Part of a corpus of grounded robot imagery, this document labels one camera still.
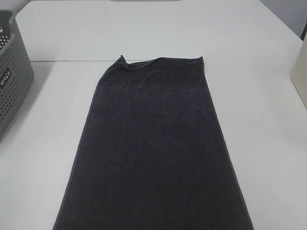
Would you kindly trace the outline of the dark navy towel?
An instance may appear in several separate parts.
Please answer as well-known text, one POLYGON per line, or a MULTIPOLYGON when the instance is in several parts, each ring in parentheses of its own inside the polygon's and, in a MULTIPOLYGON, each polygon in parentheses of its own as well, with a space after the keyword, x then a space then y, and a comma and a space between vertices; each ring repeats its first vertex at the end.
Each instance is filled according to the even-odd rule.
POLYGON ((127 63, 99 80, 56 230, 251 230, 203 58, 127 63))

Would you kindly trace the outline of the grey perforated plastic basket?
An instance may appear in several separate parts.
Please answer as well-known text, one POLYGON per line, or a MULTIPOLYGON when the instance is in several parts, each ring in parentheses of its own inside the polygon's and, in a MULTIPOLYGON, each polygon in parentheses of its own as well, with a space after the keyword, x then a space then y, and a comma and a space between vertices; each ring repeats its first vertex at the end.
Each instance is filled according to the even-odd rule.
POLYGON ((16 12, 0 11, 0 135, 21 107, 34 79, 16 12))

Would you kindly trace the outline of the cream fabric storage bin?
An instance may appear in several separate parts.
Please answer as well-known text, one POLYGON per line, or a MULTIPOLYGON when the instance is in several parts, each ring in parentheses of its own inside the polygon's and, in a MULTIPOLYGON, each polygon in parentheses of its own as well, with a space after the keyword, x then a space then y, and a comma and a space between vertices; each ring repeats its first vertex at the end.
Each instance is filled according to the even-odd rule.
POLYGON ((305 36, 294 69, 291 81, 300 96, 303 104, 307 107, 307 37, 305 36))

